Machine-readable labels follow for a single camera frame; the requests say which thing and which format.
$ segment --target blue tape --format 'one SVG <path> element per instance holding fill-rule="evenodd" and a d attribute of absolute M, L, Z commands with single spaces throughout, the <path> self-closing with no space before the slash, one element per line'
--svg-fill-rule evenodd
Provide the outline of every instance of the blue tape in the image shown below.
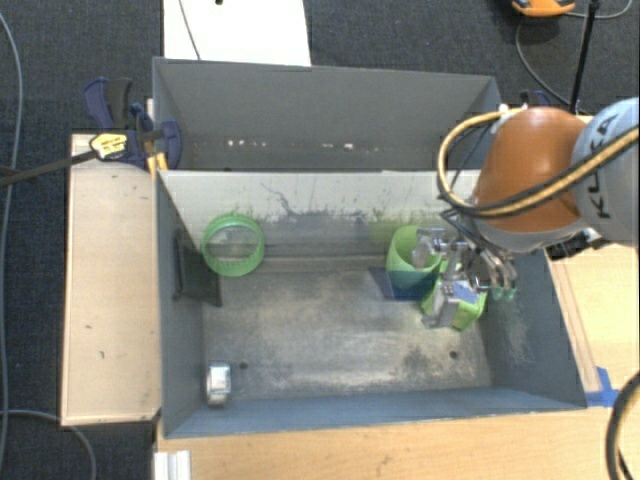
<path fill-rule="evenodd" d="M 589 404 L 589 407 L 613 407 L 618 396 L 618 390 L 611 387 L 609 374 L 605 368 L 596 366 L 596 371 L 598 372 L 602 389 L 585 393 L 587 404 Z"/>

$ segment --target green tape roll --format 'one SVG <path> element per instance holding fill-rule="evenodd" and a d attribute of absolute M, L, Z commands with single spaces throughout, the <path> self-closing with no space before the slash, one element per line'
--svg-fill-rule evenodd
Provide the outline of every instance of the green tape roll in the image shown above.
<path fill-rule="evenodd" d="M 258 243 L 256 244 L 254 251 L 246 258 L 238 260 L 224 260 L 216 258 L 207 247 L 209 240 L 211 240 L 216 233 L 231 227 L 249 229 L 256 235 Z M 244 276 L 255 270 L 255 268 L 262 262 L 262 258 L 264 257 L 264 234 L 262 233 L 260 226 L 258 226 L 258 224 L 249 217 L 234 213 L 221 215 L 209 223 L 207 228 L 204 230 L 202 240 L 200 241 L 200 252 L 202 253 L 208 267 L 215 273 L 226 277 Z"/>

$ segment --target small metal block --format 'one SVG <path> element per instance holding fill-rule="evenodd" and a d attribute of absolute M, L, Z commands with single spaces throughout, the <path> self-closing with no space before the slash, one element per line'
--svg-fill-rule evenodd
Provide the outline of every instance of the small metal block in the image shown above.
<path fill-rule="evenodd" d="M 224 406 L 231 394 L 231 366 L 228 363 L 209 363 L 206 391 L 209 407 Z"/>

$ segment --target blue clamp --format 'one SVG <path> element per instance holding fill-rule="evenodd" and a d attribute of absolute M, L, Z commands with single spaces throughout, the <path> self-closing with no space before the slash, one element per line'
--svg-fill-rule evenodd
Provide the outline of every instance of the blue clamp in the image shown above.
<path fill-rule="evenodd" d="M 82 91 L 86 113 L 96 122 L 101 132 L 118 131 L 127 137 L 127 153 L 114 161 L 124 162 L 140 169 L 147 166 L 150 154 L 144 143 L 153 141 L 156 151 L 167 157 L 169 169 L 176 169 L 182 155 L 182 136 L 175 119 L 164 121 L 154 131 L 153 120 L 140 103 L 128 105 L 131 80 L 97 78 Z M 135 129 L 129 128 L 129 116 Z"/>

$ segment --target gray partition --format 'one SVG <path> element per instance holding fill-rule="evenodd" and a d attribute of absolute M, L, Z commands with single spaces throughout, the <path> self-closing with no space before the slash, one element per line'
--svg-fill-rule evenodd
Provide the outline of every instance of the gray partition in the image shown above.
<path fill-rule="evenodd" d="M 181 169 L 433 169 L 451 128 L 500 103 L 492 77 L 411 71 L 156 58 L 153 84 L 156 119 L 185 137 Z"/>
<path fill-rule="evenodd" d="M 442 224 L 431 160 L 463 115 L 495 108 L 492 79 L 154 66 L 156 117 L 177 118 L 185 138 L 181 169 L 156 185 L 167 437 L 586 406 L 542 254 L 518 260 L 514 300 L 491 300 L 464 333 L 427 329 L 416 302 L 385 298 L 374 275 L 395 229 Z M 336 149 L 345 137 L 353 149 Z M 465 171 L 457 190 L 468 194 L 476 178 Z M 264 261 L 241 278 L 211 275 L 215 297 L 181 294 L 177 234 L 197 249 L 208 222 L 228 212 L 261 226 Z M 231 365 L 222 409 L 206 405 L 209 361 Z"/>

